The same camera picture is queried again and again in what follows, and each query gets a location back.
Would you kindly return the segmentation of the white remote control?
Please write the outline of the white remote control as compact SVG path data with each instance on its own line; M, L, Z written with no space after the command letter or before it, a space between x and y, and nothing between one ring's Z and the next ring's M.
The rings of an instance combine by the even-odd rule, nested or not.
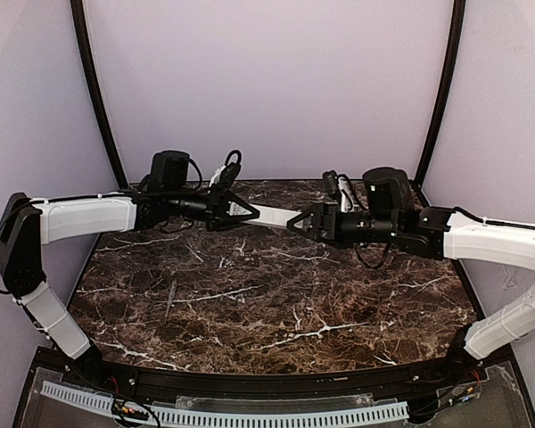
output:
M300 215L295 210L278 209L274 207L252 204L252 207L259 211L259 217L254 219L245 220L246 224L254 226L265 226L286 229L287 222ZM249 214L250 211L242 207L241 205L232 202L227 213L231 216L242 216Z

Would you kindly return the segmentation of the metal tweezers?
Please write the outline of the metal tweezers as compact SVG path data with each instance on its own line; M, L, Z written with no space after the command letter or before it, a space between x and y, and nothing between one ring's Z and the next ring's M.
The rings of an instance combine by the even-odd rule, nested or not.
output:
M171 307L173 306L173 301L176 296L176 291L177 291L177 281L174 280L171 283L171 286L169 289L169 295L168 295L167 302L166 302L166 309L165 309L165 315L164 315L165 322L167 322L169 319L169 313L170 313Z

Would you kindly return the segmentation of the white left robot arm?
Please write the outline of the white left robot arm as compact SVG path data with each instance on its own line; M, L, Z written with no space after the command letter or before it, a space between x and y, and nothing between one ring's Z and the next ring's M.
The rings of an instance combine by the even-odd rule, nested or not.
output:
M171 218L202 222L210 231L259 218L259 210L230 189L240 161L227 160L208 187L187 184L194 164L186 152L163 151L153 156L150 173L135 188L50 200L24 193L10 197L0 220L2 292L66 357L92 364L102 356L47 282L44 246L82 235L147 230Z

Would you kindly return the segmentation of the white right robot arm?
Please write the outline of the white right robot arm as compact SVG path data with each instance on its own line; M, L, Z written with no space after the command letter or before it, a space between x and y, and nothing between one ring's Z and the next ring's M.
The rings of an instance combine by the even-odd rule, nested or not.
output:
M466 210L415 207L405 171L382 167L363 177L367 206L343 212L316 203L287 229L336 247L384 243L427 259L472 259L535 272L535 225L476 217ZM493 315L461 328L449 356L482 360L535 330L535 284Z

